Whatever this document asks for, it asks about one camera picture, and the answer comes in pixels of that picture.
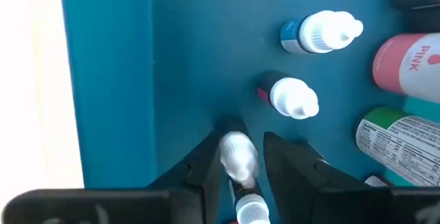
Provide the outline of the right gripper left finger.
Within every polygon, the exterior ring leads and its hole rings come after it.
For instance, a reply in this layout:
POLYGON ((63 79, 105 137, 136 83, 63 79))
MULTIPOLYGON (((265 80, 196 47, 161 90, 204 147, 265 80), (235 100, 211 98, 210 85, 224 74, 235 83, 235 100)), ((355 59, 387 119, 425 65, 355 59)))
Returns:
POLYGON ((215 224, 222 165, 218 132, 210 132, 171 169, 147 186, 165 201, 166 224, 215 224))

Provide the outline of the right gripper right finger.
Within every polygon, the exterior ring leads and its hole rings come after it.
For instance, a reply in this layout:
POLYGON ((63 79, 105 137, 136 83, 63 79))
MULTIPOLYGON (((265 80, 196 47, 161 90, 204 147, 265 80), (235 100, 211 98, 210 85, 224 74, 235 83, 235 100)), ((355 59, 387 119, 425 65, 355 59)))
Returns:
POLYGON ((263 138, 265 167, 282 224, 391 224, 389 193, 330 166, 306 141, 263 138))

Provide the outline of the small black dropper bottle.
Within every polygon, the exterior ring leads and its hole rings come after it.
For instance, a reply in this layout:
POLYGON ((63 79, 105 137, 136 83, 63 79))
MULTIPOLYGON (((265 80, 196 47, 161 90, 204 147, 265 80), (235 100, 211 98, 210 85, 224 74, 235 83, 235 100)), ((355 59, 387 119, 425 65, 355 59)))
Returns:
POLYGON ((259 155, 245 122, 238 117, 225 116, 215 122, 214 129, 220 133, 220 162, 228 176, 245 188, 254 187, 259 173, 259 155))
POLYGON ((243 187, 230 179, 229 189, 238 224, 271 224, 270 211, 258 183, 243 187))

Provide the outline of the small dropper bottle red label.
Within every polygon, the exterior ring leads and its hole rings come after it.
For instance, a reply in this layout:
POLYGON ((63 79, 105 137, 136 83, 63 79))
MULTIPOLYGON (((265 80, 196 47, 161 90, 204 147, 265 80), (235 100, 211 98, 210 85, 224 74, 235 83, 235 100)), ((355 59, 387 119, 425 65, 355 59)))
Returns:
POLYGON ((296 120, 319 112, 318 96, 304 81, 281 71, 266 71, 258 79, 258 96, 281 115, 296 120))

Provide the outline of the large green food coloring bottle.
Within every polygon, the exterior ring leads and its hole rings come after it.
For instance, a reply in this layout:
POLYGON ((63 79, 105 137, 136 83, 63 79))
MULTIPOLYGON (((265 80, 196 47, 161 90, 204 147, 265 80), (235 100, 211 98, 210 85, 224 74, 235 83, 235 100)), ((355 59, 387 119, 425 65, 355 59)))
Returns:
POLYGON ((369 111, 356 146, 414 186, 440 186, 440 123, 389 107, 369 111))

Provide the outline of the blue plastic bin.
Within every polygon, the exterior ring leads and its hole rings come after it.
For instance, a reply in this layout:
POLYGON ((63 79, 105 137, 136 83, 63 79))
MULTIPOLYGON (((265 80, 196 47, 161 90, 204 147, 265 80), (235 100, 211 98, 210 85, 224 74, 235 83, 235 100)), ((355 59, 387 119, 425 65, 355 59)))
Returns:
POLYGON ((148 185, 227 115, 244 120, 258 147, 266 131, 304 138, 358 179, 383 171, 355 146, 366 112, 387 106, 440 120, 440 106, 371 78, 377 48, 402 31, 388 0, 63 0, 63 9, 88 188, 148 185), (283 23, 321 10, 350 12, 363 33, 328 54, 286 52, 283 23), (304 81, 318 114, 296 120, 262 100, 266 71, 304 81))

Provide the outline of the small dropper bottle blue label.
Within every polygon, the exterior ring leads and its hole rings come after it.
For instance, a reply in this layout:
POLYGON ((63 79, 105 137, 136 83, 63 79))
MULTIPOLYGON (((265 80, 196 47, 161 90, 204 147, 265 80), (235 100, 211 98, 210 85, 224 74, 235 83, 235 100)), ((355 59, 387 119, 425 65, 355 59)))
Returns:
POLYGON ((323 10, 286 22, 280 43, 293 54, 326 54, 350 45, 363 29, 363 23, 348 12, 323 10))

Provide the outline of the large pink food coloring bottle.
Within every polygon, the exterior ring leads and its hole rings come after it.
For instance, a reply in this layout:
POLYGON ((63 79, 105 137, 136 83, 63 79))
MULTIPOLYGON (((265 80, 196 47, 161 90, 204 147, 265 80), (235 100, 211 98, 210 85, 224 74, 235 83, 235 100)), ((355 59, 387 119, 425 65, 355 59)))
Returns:
POLYGON ((374 57, 372 73, 384 90, 440 104, 440 33, 388 39, 374 57))

